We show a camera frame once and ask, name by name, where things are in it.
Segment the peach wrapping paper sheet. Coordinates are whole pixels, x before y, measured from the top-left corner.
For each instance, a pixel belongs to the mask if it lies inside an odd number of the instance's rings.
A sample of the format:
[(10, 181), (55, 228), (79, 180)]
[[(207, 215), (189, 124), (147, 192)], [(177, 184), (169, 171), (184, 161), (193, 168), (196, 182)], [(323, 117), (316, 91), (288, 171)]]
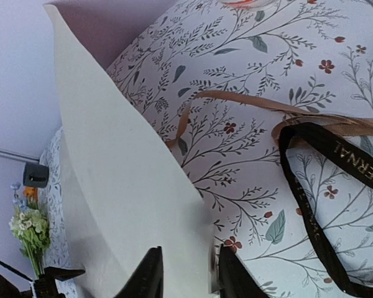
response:
[(78, 41), (57, 6), (55, 76), (67, 241), (81, 297), (114, 297), (147, 251), (165, 297), (211, 297), (210, 213), (169, 149)]

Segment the blue fake flower stem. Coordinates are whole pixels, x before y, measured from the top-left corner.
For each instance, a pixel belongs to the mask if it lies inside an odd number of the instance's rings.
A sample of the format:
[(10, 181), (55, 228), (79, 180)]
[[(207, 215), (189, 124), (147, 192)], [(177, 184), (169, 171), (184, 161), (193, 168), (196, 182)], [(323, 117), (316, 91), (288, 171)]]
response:
[(20, 183), (12, 183), (10, 189), (13, 191), (12, 203), (16, 210), (23, 212), (27, 208), (27, 201), (19, 195), (18, 190), (20, 189)]

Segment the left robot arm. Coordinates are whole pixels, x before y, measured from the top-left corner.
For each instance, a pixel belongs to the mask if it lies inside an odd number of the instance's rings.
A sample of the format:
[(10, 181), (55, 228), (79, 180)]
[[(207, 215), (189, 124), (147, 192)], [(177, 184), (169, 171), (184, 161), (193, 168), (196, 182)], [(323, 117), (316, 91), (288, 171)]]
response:
[(63, 269), (46, 267), (36, 280), (31, 279), (19, 270), (0, 260), (0, 266), (29, 282), (30, 289), (21, 292), (18, 288), (0, 274), (0, 297), (65, 297), (60, 293), (56, 281), (67, 281), (85, 274), (84, 269)]

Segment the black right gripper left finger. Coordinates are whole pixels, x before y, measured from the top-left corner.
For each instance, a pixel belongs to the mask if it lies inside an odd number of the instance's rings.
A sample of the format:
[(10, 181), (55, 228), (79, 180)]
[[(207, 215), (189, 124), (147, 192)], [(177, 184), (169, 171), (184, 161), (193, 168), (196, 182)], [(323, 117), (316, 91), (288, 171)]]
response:
[(162, 298), (162, 247), (150, 248), (117, 298)]

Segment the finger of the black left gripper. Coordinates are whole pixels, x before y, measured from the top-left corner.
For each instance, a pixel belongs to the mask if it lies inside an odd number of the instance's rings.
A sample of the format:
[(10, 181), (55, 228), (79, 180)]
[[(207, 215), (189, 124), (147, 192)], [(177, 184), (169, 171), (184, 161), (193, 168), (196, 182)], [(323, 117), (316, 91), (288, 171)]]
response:
[(66, 298), (60, 293), (56, 281), (65, 282), (85, 274), (84, 269), (63, 269), (56, 267), (46, 267), (44, 273), (31, 283), (30, 289), (32, 297), (37, 298)]

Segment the orange fake flower stem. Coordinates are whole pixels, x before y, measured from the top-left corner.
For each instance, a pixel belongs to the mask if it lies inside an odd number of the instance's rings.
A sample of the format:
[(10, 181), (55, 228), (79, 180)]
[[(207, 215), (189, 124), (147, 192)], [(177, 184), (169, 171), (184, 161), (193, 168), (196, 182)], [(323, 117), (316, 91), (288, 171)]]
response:
[(24, 187), (23, 195), (27, 199), (28, 204), (38, 203), (38, 190), (36, 187)]

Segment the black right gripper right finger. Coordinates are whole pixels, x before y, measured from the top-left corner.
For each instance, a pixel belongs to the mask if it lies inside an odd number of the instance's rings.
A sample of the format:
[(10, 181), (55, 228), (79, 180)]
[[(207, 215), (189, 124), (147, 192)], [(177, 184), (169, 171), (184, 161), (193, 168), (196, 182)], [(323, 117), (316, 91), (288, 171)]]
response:
[(222, 245), (220, 248), (218, 273), (220, 297), (263, 297), (263, 291), (229, 246)]

